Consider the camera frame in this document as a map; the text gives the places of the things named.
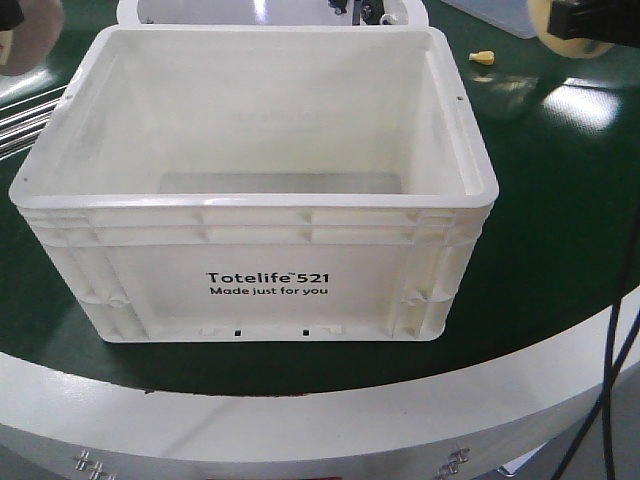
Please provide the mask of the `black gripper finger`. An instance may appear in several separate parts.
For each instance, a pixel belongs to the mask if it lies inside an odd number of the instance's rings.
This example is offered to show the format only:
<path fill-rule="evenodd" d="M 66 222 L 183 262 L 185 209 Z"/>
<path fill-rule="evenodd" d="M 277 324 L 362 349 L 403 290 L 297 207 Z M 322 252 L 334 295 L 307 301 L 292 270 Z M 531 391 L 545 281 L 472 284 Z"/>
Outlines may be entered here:
<path fill-rule="evenodd" d="M 638 44 L 639 1 L 552 1 L 550 34 L 563 40 Z"/>
<path fill-rule="evenodd" d="M 24 22 L 18 0 L 0 0 L 0 31 L 10 31 Z"/>

